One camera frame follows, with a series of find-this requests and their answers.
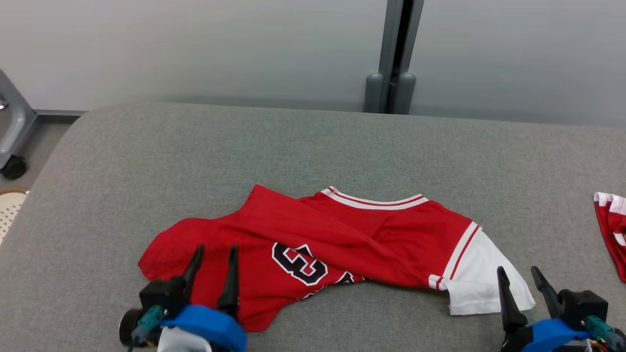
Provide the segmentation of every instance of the caster wheel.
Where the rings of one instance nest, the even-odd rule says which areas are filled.
[[[143,309],[131,309],[124,314],[124,317],[120,321],[120,342],[129,347],[133,344],[133,338],[131,333],[137,327],[139,319],[143,316]]]
[[[17,155],[11,155],[4,167],[0,168],[0,174],[7,180],[17,180],[25,173],[26,159]]]

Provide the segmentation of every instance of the white wall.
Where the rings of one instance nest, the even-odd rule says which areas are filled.
[[[411,113],[626,126],[623,0],[426,0]]]
[[[144,98],[361,111],[386,0],[4,1],[0,68],[35,109]]]

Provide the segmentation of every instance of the floor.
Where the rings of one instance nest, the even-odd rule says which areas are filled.
[[[10,121],[10,111],[0,110],[0,136],[4,135]],[[28,171],[22,177],[13,181],[0,177],[0,190],[9,187],[31,189],[41,169],[48,161],[50,154],[54,151],[56,144],[61,140],[69,126],[71,124],[67,121],[63,123],[49,122],[48,120],[45,122],[36,121],[16,152],[17,155],[26,159]]]

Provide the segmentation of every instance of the white trim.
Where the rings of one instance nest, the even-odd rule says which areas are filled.
[[[593,201],[598,202],[598,205],[601,207],[607,206],[607,196],[608,194],[602,192],[595,192],[593,194]]]
[[[626,239],[624,238],[624,234],[613,233],[613,236],[615,236],[615,240],[620,246],[626,247]]]
[[[428,199],[421,194],[414,195],[402,200],[396,200],[394,202],[381,202],[378,200],[369,200],[353,197],[338,191],[335,187],[329,187],[322,191],[332,200],[339,203],[348,205],[358,209],[371,209],[371,210],[401,210],[414,207],[416,205],[426,203]]]
[[[439,289],[439,291],[445,291],[448,289],[446,288],[445,284],[445,282],[447,281],[449,280],[445,277],[430,275],[428,276],[428,287],[430,287],[431,289]]]
[[[437,281],[439,281],[440,277],[441,276],[430,275],[428,277],[428,287],[430,287],[431,289],[437,289]]]
[[[611,207],[608,208],[608,211],[614,214],[626,215],[626,208],[623,206],[624,198],[615,194],[611,196]]]
[[[456,267],[456,264],[461,260],[460,255],[461,255],[461,253],[463,253],[463,249],[467,245],[468,240],[470,239],[471,235],[474,232],[478,232],[478,231],[481,231],[481,230],[482,230],[482,228],[479,227],[478,224],[476,222],[473,222],[473,221],[468,226],[468,228],[465,229],[465,232],[461,236],[461,239],[456,244],[456,247],[454,248],[454,251],[452,252],[452,256],[450,256],[448,264],[446,265],[446,269],[443,271],[443,277],[448,277],[448,278],[452,279],[451,276],[452,276],[452,273],[454,271],[454,267]]]

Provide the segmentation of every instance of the wire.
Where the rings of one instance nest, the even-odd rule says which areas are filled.
[[[597,341],[591,341],[591,344],[592,344],[593,348],[594,348],[595,350],[597,350],[597,351],[600,351],[600,352],[608,352],[607,348],[606,348],[606,347],[604,347],[604,345],[603,345],[603,344],[601,344],[601,343],[599,343],[599,342],[597,342]]]

